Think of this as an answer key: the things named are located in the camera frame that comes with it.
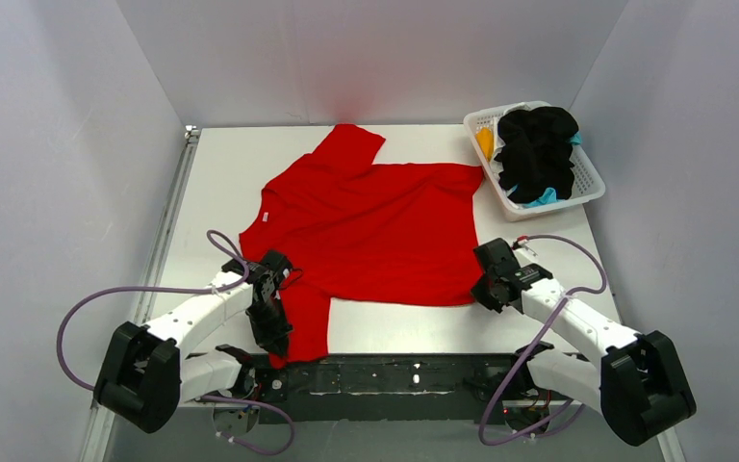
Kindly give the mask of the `red t-shirt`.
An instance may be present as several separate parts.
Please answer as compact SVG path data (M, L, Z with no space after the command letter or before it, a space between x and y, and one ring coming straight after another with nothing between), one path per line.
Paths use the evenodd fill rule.
M454 163L379 164L383 137L339 124L261 191L240 235L245 258L284 254L295 275L280 293L293 326L275 368L328 352L333 299L452 307L481 276L473 197L484 174ZM262 222L269 212L268 222Z

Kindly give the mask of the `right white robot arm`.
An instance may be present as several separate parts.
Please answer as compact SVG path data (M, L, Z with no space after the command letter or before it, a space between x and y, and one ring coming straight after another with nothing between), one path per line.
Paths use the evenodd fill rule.
M486 436L488 421L505 393L523 389L558 393L599 412L633 447L694 416L697 404L674 342L660 331L643 334L613 321L578 299L606 290L604 272L596 288L566 289L540 265L522 265L515 252L531 240L495 239L474 251L482 269L471 289L474 300L495 312L513 308L542 325L491 393L480 442L495 445Z

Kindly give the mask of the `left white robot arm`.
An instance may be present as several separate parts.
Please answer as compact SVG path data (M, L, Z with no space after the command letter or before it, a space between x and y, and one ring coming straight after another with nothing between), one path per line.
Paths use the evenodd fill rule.
M248 396L255 373L247 352L228 345L205 353L196 348L227 321L246 315L256 345L285 357L293 327L278 292L292 271L291 261L274 250L259 262L234 258L166 314L143 325L123 323L110 340L94 399L153 433L184 402L221 390Z

